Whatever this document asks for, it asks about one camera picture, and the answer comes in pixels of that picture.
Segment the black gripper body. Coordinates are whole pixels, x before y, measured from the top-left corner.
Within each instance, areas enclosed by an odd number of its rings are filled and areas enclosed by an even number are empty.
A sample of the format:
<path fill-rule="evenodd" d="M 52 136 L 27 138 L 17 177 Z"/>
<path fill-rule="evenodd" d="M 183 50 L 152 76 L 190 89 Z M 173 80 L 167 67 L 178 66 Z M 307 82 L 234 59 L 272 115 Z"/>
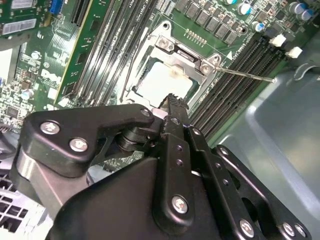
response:
<path fill-rule="evenodd" d="M 171 240 L 152 215 L 157 162 L 140 160 L 69 199 L 49 240 Z"/>

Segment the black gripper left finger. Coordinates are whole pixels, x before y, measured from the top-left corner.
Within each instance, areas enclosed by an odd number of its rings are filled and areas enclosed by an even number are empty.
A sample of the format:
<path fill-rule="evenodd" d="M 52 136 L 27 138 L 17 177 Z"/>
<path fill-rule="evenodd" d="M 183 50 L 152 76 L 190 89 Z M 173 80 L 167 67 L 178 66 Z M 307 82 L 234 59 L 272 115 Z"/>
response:
<path fill-rule="evenodd" d="M 169 235 L 195 218 L 190 147 L 169 94 L 158 108 L 140 104 L 40 111 L 27 116 L 18 141 L 16 188 L 37 198 L 53 222 L 65 203 L 98 181 L 148 158 L 156 160 L 152 216 Z"/>

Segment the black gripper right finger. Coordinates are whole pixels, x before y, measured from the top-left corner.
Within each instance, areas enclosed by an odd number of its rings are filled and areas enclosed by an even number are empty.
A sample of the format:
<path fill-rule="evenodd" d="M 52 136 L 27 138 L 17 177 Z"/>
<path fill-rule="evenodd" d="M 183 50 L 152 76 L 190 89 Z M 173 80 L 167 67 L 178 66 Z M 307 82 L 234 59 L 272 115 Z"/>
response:
<path fill-rule="evenodd" d="M 223 240 L 310 240 L 306 226 L 224 145 L 210 148 L 176 99 L 190 146 L 191 166 L 200 173 Z"/>

